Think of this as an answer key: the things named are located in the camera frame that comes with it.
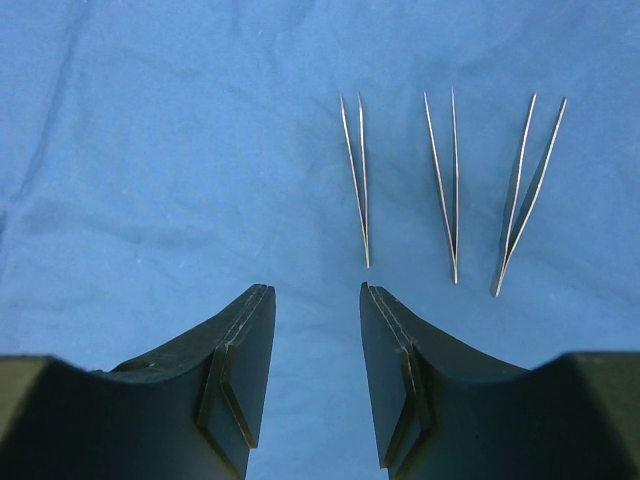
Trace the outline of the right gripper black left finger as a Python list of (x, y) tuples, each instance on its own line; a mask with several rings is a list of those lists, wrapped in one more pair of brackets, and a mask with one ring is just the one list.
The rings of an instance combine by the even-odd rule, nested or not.
[(221, 312), (110, 371), (1, 360), (5, 479), (242, 479), (258, 444), (276, 294)]

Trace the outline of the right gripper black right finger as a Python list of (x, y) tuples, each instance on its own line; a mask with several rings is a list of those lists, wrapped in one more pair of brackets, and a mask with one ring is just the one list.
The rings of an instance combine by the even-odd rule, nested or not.
[(531, 370), (363, 284), (379, 462), (392, 479), (635, 479), (639, 356), (571, 352)]

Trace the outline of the steel tweezers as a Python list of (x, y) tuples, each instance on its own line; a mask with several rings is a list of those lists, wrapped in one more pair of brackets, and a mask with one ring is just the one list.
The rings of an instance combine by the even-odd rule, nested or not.
[(369, 188), (368, 188), (368, 165), (365, 130), (365, 109), (361, 92), (357, 92), (358, 102), (358, 138), (359, 138), (359, 158), (360, 167), (356, 165), (356, 154), (351, 140), (349, 124), (347, 118), (347, 108), (344, 96), (340, 95), (340, 116), (343, 128), (346, 151), (350, 164), (351, 178), (353, 182), (354, 195), (356, 198), (360, 229), (363, 240), (365, 268), (371, 268), (371, 248), (369, 237)]
[(501, 294), (509, 264), (513, 258), (517, 246), (521, 241), (523, 232), (537, 203), (554, 151), (554, 147), (557, 142), (559, 130), (568, 106), (568, 98), (563, 97), (559, 105), (553, 128), (548, 137), (545, 151), (537, 164), (531, 181), (526, 188), (524, 197), (520, 201), (519, 196), (523, 189), (523, 167), (526, 158), (527, 145), (533, 122), (536, 102), (537, 94), (533, 93), (529, 102), (527, 115), (522, 128), (518, 153), (511, 168), (511, 174), (503, 210), (499, 254), (497, 258), (494, 277), (490, 287), (491, 295), (494, 298), (497, 298)]
[(447, 197), (445, 193), (444, 181), (442, 177), (441, 162), (438, 155), (435, 131), (433, 127), (432, 115), (429, 106), (427, 93), (423, 93), (427, 132), (429, 135), (429, 143), (432, 154), (435, 181), (438, 189), (439, 204), (443, 225), (447, 235), (448, 248), (451, 263), (451, 277), (454, 285), (459, 283), (459, 224), (460, 224), (460, 205), (459, 205), (459, 142), (458, 142), (458, 122), (456, 110), (455, 89), (450, 89), (450, 105), (451, 105), (451, 122), (452, 122), (452, 168), (453, 168), (453, 197), (452, 206), (448, 207)]

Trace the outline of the blue surgical drape cloth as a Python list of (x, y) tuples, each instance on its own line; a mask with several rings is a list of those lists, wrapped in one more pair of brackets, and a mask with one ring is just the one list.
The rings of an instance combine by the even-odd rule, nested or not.
[[(454, 87), (459, 283), (448, 207)], [(371, 268), (340, 116), (360, 167)], [(494, 277), (533, 93), (524, 197)], [(532, 368), (639, 346), (635, 1), (5, 1), (1, 350), (110, 369), (275, 288), (251, 479), (382, 479), (360, 336), (363, 282)]]

